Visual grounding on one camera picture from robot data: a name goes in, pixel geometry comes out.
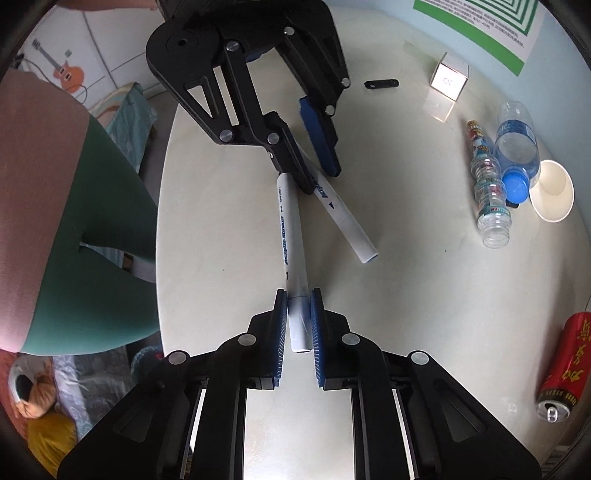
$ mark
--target orange cloth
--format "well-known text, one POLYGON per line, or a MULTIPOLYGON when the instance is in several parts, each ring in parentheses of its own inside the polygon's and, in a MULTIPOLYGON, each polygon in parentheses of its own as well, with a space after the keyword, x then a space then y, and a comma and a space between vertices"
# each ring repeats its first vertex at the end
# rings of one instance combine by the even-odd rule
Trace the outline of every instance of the orange cloth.
POLYGON ((53 382, 51 367, 35 377, 28 400, 14 404, 17 412, 26 419, 38 419, 45 415, 57 400, 57 389, 53 382))

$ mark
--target can pull tab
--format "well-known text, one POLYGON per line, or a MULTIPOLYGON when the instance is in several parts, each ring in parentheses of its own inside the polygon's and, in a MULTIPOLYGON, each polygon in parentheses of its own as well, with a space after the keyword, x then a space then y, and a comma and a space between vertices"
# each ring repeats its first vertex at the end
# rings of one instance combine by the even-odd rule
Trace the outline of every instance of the can pull tab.
POLYGON ((558 421, 558 409, 556 407, 550 407, 548 409, 546 420, 550 423, 556 423, 558 421))

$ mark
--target blue bottle cap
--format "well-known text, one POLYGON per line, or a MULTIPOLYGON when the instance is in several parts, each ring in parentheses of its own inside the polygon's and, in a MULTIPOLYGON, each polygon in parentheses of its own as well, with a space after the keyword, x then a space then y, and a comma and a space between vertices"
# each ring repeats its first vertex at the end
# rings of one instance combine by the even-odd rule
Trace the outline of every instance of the blue bottle cap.
POLYGON ((511 170, 503 175, 507 200, 511 203, 523 203, 530 196, 530 179, 519 170, 511 170))

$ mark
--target person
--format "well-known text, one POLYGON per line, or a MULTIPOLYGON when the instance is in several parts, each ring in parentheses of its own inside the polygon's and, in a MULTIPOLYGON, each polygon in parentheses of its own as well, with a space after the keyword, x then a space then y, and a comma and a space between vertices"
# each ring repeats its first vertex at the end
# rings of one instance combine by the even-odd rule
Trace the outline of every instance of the person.
MULTIPOLYGON (((156 8, 154 0, 61 0, 156 8)), ((84 242, 155 261, 157 207, 77 100, 33 73, 0 82, 0 348, 105 351, 158 329, 155 285, 84 242)))

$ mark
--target person's leg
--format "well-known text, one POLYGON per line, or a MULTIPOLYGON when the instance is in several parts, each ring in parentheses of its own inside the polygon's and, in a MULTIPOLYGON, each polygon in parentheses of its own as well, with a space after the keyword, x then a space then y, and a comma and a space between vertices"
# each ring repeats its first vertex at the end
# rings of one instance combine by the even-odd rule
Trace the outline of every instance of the person's leg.
POLYGON ((91 117, 68 202, 84 243, 155 261, 157 207, 140 177, 91 117))
POLYGON ((155 285, 81 247, 80 241, 153 260, 155 229, 154 202, 123 154, 91 119, 22 351, 94 353, 154 333, 155 285))

